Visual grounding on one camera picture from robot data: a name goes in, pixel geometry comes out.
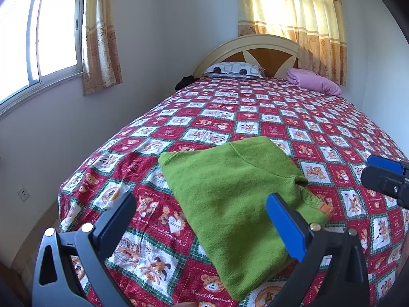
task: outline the bedspread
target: bedspread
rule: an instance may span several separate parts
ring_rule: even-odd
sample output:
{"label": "bedspread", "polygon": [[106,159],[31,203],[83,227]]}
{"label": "bedspread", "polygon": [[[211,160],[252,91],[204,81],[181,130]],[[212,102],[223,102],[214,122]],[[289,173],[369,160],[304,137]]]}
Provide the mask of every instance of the bedspread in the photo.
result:
{"label": "bedspread", "polygon": [[[106,266],[135,306],[194,301],[200,307],[263,307],[296,263],[238,302],[228,295],[158,165],[163,151],[202,150],[265,135],[309,180],[309,189],[334,207],[327,228],[354,227],[367,259],[371,302],[393,284],[408,230],[409,211],[367,190],[360,175],[370,154],[406,159],[393,140],[343,98],[265,79],[204,78],[136,119],[94,152],[61,185],[60,230],[94,222],[132,191],[137,211]],[[78,258],[77,275],[98,304]],[[304,299],[318,291],[330,257]]]}

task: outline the pink blanket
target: pink blanket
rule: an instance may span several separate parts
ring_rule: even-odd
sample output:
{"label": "pink blanket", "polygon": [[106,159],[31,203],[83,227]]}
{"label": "pink blanket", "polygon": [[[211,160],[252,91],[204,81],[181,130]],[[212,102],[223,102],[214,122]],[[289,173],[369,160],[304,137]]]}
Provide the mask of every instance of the pink blanket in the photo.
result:
{"label": "pink blanket", "polygon": [[341,88],[337,84],[310,70],[290,68],[287,71],[287,81],[308,90],[338,97],[341,95]]}

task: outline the sunlit curtain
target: sunlit curtain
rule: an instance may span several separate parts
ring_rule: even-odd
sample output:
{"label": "sunlit curtain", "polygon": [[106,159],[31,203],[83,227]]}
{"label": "sunlit curtain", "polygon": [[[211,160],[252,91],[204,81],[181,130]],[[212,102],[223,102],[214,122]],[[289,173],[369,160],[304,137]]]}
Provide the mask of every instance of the sunlit curtain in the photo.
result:
{"label": "sunlit curtain", "polygon": [[346,42],[340,0],[240,0],[239,36],[272,34],[298,42],[298,67],[340,85]]}
{"label": "sunlit curtain", "polygon": [[84,0],[84,93],[122,83],[111,0]]}
{"label": "sunlit curtain", "polygon": [[239,36],[272,34],[297,41],[297,14],[294,0],[241,0]]}
{"label": "sunlit curtain", "polygon": [[299,62],[337,84],[346,83],[346,41],[340,0],[299,0]]}

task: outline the window frame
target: window frame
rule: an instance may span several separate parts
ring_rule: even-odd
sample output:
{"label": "window frame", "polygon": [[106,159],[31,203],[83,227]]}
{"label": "window frame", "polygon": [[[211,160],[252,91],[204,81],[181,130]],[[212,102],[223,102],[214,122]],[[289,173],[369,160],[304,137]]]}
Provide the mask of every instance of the window frame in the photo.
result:
{"label": "window frame", "polygon": [[41,76],[40,73],[40,63],[38,59],[38,22],[41,10],[41,3],[38,7],[37,14],[37,24],[36,24],[36,60],[38,69],[38,81],[33,80],[32,70],[31,70],[31,56],[30,56],[30,24],[32,19],[32,12],[35,0],[31,0],[29,15],[27,18],[27,29],[26,29],[26,64],[27,64],[27,75],[29,83],[28,85],[17,90],[13,94],[6,98],[0,98],[0,119],[9,113],[13,108],[19,104],[25,102],[27,99],[40,94],[45,89],[54,87],[60,83],[79,77],[83,73],[82,68],[82,22],[83,22],[83,5],[84,0],[75,0],[75,19],[73,24],[73,31],[75,31],[75,52],[77,64],[70,66],[45,76]]}

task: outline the folded green sweater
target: folded green sweater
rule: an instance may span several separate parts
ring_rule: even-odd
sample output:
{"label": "folded green sweater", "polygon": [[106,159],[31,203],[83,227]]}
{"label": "folded green sweater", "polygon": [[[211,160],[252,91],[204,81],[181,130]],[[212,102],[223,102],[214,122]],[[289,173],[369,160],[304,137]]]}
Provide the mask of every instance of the folded green sweater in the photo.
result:
{"label": "folded green sweater", "polygon": [[292,260],[269,219],[267,196],[279,193],[308,223],[324,225],[331,209],[308,189],[291,159],[267,137],[200,151],[164,152],[170,189],[224,287],[242,300]]}

